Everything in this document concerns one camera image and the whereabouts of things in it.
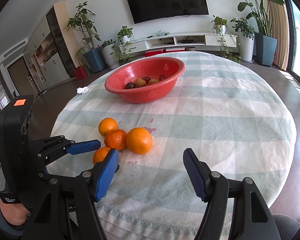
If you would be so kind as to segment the person's left hand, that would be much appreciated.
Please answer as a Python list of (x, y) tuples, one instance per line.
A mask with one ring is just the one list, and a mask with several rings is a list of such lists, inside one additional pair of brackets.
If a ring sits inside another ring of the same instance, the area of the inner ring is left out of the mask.
[(14, 226), (23, 225), (30, 215), (30, 211), (23, 204), (5, 204), (1, 199), (0, 211), (5, 220)]

